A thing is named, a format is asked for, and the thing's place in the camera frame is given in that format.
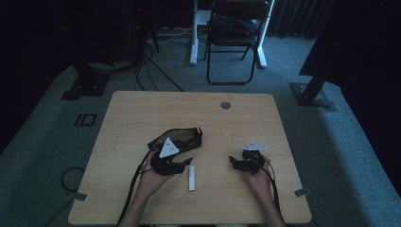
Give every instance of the white object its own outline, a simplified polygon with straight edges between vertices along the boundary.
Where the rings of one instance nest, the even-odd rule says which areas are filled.
[[[195,191],[195,167],[189,166],[189,191]]]
[[[178,154],[180,150],[175,147],[173,142],[171,141],[170,137],[167,137],[165,140],[165,144],[163,145],[162,151],[160,152],[159,157],[165,158],[174,154]]]
[[[259,144],[259,143],[255,142],[255,141],[251,141],[251,143],[249,145],[245,145],[245,146],[241,146],[241,147],[242,147],[242,149],[245,149],[245,150],[268,149],[268,146]]]

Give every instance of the person's right hand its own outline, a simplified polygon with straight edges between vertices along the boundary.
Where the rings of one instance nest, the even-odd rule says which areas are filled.
[[[263,156],[263,158],[265,159],[265,164],[263,165],[263,168],[266,169],[270,174],[270,159],[265,156]],[[251,172],[245,171],[243,171],[242,174],[244,175],[244,178],[250,186],[252,192],[258,199],[272,199],[270,190],[270,178],[262,169],[259,169],[259,171],[254,175]]]

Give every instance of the black cable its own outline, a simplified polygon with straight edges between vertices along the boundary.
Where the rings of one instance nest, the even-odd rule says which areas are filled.
[[[145,157],[144,157],[144,159],[142,160],[141,164],[139,164],[139,166],[136,168],[135,174],[133,175],[132,180],[131,180],[131,185],[130,185],[130,190],[129,190],[129,192],[128,192],[128,196],[127,196],[127,198],[126,198],[126,202],[125,202],[125,204],[124,204],[124,208],[123,208],[123,210],[121,211],[121,215],[120,215],[120,218],[118,219],[117,225],[121,222],[121,220],[123,219],[123,217],[125,216],[125,214],[126,214],[126,212],[127,212],[128,206],[130,205],[130,201],[131,201],[131,196],[132,196],[133,188],[135,187],[135,183],[136,183],[136,180],[137,180],[138,176],[141,174],[140,171],[141,171],[142,165],[143,165],[144,162],[147,160],[148,156],[150,155],[150,153],[151,153],[152,151],[153,151],[153,149],[150,149],[150,150],[147,152],[147,154],[145,155]]]
[[[65,170],[65,171],[62,173],[61,179],[60,179],[60,181],[61,181],[61,186],[62,186],[65,190],[67,190],[67,191],[69,191],[69,192],[73,192],[73,193],[78,192],[78,190],[77,190],[77,189],[71,189],[71,188],[67,187],[67,186],[65,185],[65,183],[64,183],[64,178],[65,178],[65,175],[67,175],[67,173],[69,173],[69,172],[72,171],[72,170],[76,170],[76,169],[82,171],[82,173],[85,172],[85,170],[84,170],[83,168],[81,168],[81,167],[71,167],[71,168],[68,168],[67,170]],[[51,224],[51,222],[54,220],[54,218],[56,218],[63,210],[65,210],[65,208],[67,208],[73,201],[74,201],[74,200],[71,200],[71,199],[68,200],[68,201],[64,204],[64,206],[63,206],[55,215],[53,215],[53,217],[44,225],[44,227],[50,226],[50,224]]]
[[[61,186],[62,186],[65,190],[67,190],[67,191],[69,191],[69,192],[78,192],[78,189],[71,189],[71,188],[68,188],[68,187],[65,185],[65,183],[64,183],[64,177],[65,177],[65,175],[67,175],[68,172],[70,172],[71,170],[76,170],[76,169],[82,171],[82,174],[85,172],[85,170],[84,170],[83,168],[81,168],[81,167],[71,167],[71,168],[68,168],[67,170],[65,170],[65,171],[62,173],[62,175],[61,175]]]
[[[158,69],[160,70],[160,72],[162,72],[163,75],[165,75],[165,77],[166,77],[168,80],[170,80],[170,82],[172,82],[178,89],[180,89],[182,92],[184,92],[183,88],[180,87],[180,85],[178,85],[176,82],[174,82],[174,80],[172,80],[172,79],[165,73],[165,71],[163,71],[163,70],[159,67],[159,65],[157,65],[152,59],[148,58],[148,56],[146,56],[146,55],[144,55],[144,56],[145,56],[145,58],[148,59],[148,61],[150,61],[154,66],[156,66],[156,68],[158,68]]]
[[[141,81],[139,80],[139,75],[140,75],[140,72],[141,72],[141,70],[142,70],[142,67],[150,61],[160,72],[162,72],[162,74],[163,74],[170,82],[172,82],[178,89],[180,89],[180,91],[184,92],[183,88],[182,88],[180,85],[178,85],[174,80],[172,80],[172,79],[166,74],[166,72],[163,71],[163,69],[161,69],[161,68],[159,67],[159,65],[157,65],[157,64],[151,59],[151,57],[152,57],[153,54],[154,54],[153,48],[152,48],[150,45],[148,45],[148,44],[146,44],[146,47],[151,51],[151,52],[150,52],[150,56],[147,56],[145,53],[143,54],[143,56],[145,57],[146,60],[139,66],[138,70],[136,71],[136,82],[135,82],[135,84],[134,84],[134,86],[133,86],[133,90],[135,90],[136,84],[138,84],[138,85],[141,87],[141,89],[142,89],[143,91],[146,91],[145,87],[142,85]],[[151,76],[150,76],[149,70],[148,70],[148,77],[149,77],[151,83],[153,84],[153,86],[156,88],[156,90],[159,91],[158,87],[156,86],[156,84],[154,83],[153,79],[152,79]]]
[[[67,208],[73,200],[67,201],[64,206],[44,225],[44,227],[50,226],[51,222],[56,218],[65,208]]]
[[[151,46],[149,46],[149,45],[147,45],[147,47],[149,47],[149,49],[151,50],[151,52],[150,52],[150,58],[151,58],[151,57],[153,56],[153,54],[154,54],[153,48],[151,48]],[[148,59],[146,59],[145,61],[143,61],[143,62],[141,63],[141,65],[138,67],[138,69],[136,70],[136,75],[135,75],[135,77],[136,77],[136,82],[135,82],[135,84],[133,85],[133,90],[134,90],[134,91],[136,90],[136,84],[138,84],[138,85],[141,87],[142,91],[146,91],[146,90],[145,90],[145,87],[142,86],[142,83],[141,83],[141,81],[139,80],[139,73],[141,72],[142,67],[144,67],[144,65],[147,64],[147,63],[148,63]]]
[[[256,163],[256,165],[257,165],[260,169],[262,169],[262,170],[268,175],[268,177],[270,178],[271,185],[273,186],[274,203],[275,203],[275,206],[276,206],[276,208],[277,208],[277,210],[278,210],[278,213],[280,213],[281,218],[283,218],[283,216],[282,216],[282,214],[281,214],[281,208],[280,208],[280,201],[279,201],[279,198],[278,198],[277,186],[276,186],[276,183],[275,183],[275,174],[274,174],[273,166],[271,166],[271,164],[270,164],[268,161],[265,160],[265,162],[268,162],[269,166],[271,167],[271,171],[272,171],[272,173],[273,173],[274,179],[271,177],[271,175],[269,174],[269,172],[268,172],[264,167],[262,167],[260,164],[258,164],[254,159],[251,159],[251,160],[252,160],[254,163]]]

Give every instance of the person's left hand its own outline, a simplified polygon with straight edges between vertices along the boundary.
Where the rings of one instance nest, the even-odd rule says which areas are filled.
[[[140,180],[138,184],[138,189],[136,191],[136,194],[140,194],[143,197],[151,197],[154,195],[159,189],[162,187],[162,185],[170,178],[173,177],[173,175],[168,175],[168,176],[163,176],[161,174],[158,174],[156,171],[154,171],[150,165],[150,160],[155,154],[156,151],[152,151],[147,160],[145,161],[144,165],[142,166]]]

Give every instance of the small white block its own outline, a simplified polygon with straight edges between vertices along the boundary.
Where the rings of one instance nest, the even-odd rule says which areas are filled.
[[[189,166],[189,191],[195,191],[195,166]]]

